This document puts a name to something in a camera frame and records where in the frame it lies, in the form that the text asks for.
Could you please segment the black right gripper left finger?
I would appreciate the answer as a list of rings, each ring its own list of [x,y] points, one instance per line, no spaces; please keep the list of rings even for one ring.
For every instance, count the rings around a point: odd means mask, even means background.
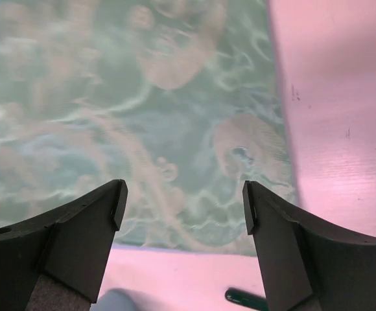
[[[97,302],[128,188],[114,179],[0,228],[0,310],[89,310]]]

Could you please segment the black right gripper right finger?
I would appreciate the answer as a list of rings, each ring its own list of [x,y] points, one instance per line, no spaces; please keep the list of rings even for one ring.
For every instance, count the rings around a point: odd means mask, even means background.
[[[376,310],[376,237],[345,229],[256,181],[242,190],[270,310]]]

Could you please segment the teal green cloth napkin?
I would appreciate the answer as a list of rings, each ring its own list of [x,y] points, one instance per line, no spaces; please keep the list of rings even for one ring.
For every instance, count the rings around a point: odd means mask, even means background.
[[[118,244],[252,256],[295,200],[265,1],[0,1],[0,227],[112,180]]]

